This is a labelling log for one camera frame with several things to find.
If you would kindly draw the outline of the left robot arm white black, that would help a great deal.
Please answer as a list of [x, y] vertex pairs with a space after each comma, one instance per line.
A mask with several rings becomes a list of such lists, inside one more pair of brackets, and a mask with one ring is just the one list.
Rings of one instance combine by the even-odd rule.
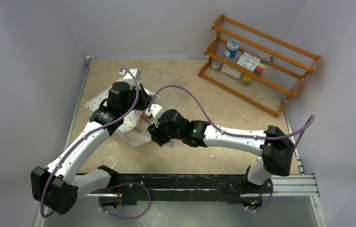
[[77, 175], [78, 170], [97, 147], [124, 124], [125, 118], [146, 111], [157, 95], [135, 81], [117, 81], [98, 98], [102, 100], [97, 109], [92, 109], [92, 116], [80, 136], [56, 160], [45, 168], [37, 166], [31, 172], [33, 198], [40, 202], [43, 218], [55, 212], [65, 214], [79, 197], [97, 189], [106, 193], [118, 189], [118, 180], [103, 168], [82, 176]]

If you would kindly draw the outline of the white patterned paper bag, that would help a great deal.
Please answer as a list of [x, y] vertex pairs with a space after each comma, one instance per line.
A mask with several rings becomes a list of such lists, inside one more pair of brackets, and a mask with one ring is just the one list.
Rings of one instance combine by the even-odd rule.
[[[89, 100], [84, 106], [91, 112], [98, 109], [100, 102], [106, 99], [108, 90], [103, 90], [100, 94]], [[147, 132], [147, 127], [153, 123], [144, 116], [144, 110], [132, 110], [125, 118], [124, 123], [114, 132], [123, 141], [133, 147], [137, 147], [151, 141], [151, 136]]]

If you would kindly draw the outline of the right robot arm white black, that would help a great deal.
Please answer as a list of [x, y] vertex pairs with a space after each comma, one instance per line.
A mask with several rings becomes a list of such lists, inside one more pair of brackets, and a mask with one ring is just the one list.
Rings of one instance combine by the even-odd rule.
[[148, 132], [151, 140], [161, 147], [172, 140], [180, 140], [193, 148], [223, 147], [258, 156], [260, 160], [247, 169], [243, 179], [248, 192], [255, 192], [274, 175], [290, 174], [294, 144], [276, 126], [259, 131], [225, 128], [208, 121], [189, 121], [175, 109], [147, 110], [145, 116], [153, 118]]

